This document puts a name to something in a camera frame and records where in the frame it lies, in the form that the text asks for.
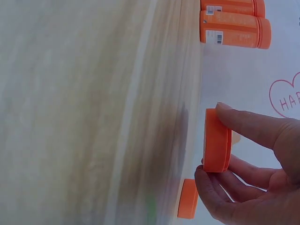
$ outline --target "finger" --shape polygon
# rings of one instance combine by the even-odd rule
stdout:
[[[268,189],[271,176],[277,169],[259,168],[231,155],[229,170],[241,177],[247,184]]]
[[[212,217],[223,223],[230,223],[234,214],[235,204],[224,201],[217,194],[208,174],[203,171],[203,166],[197,168],[195,181],[199,196]]]
[[[238,111],[224,103],[218,103],[216,110],[225,126],[269,149],[273,149],[278,136],[291,121],[291,119]]]
[[[257,199],[264,191],[245,185],[231,171],[216,174],[216,178],[230,197],[239,203]]]
[[[231,199],[228,197],[226,192],[221,187],[219,181],[217,180],[215,174],[208,173],[208,177],[210,178],[210,181],[212,183],[212,186],[214,187],[216,193],[227,203],[232,203]]]

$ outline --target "orange cap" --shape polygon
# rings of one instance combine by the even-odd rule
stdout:
[[[264,18],[266,16],[266,6],[264,0],[254,0],[254,14],[257,17]]]
[[[198,203],[198,191],[195,180],[185,179],[180,196],[177,217],[193,219]]]
[[[210,173],[225,172],[229,166],[232,131],[218,119],[216,109],[206,109],[203,169]]]
[[[270,21],[264,18],[257,18],[259,23],[258,48],[269,49],[272,41],[272,28]]]

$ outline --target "orange container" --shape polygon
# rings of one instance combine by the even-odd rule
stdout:
[[[271,24],[265,18],[227,12],[200,12],[200,41],[203,43],[268,49],[271,37]]]
[[[225,172],[229,166],[232,148],[232,130],[218,119],[216,109],[205,114],[203,169],[210,173]]]
[[[263,0],[201,0],[201,10],[240,13],[265,17]]]
[[[185,179],[178,207],[178,218],[193,219],[198,203],[198,191],[195,180]]]

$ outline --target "white surface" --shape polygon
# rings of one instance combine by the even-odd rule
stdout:
[[[192,169],[198,4],[0,0],[0,225],[169,224]]]
[[[272,107],[269,89],[276,80],[292,83],[300,71],[300,0],[265,0],[268,18],[272,24],[272,44],[269,50],[247,49],[223,45],[204,47],[200,121],[193,168],[200,164],[203,155],[204,112],[225,102],[231,107],[281,117]],[[295,100],[293,108],[285,108],[287,117],[300,119],[300,101],[295,93],[300,91],[300,75],[295,78],[295,88],[287,82],[277,82],[271,92],[274,106],[280,111],[280,100]],[[271,150],[260,147],[246,138],[233,147],[233,154],[262,167],[280,167]],[[199,200],[194,220],[184,224],[219,225],[211,218]]]

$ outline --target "fingernail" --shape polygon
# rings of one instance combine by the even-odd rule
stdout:
[[[196,171],[197,171],[197,170],[203,170],[203,165],[197,166]]]
[[[196,177],[198,177],[200,172],[201,172],[201,170],[197,168],[195,173],[194,173],[195,179],[196,179]]]
[[[218,102],[218,103],[217,103],[217,107],[219,107],[219,108],[221,108],[221,109],[224,109],[224,110],[232,109],[229,105],[226,105],[226,104],[223,103],[223,102]]]

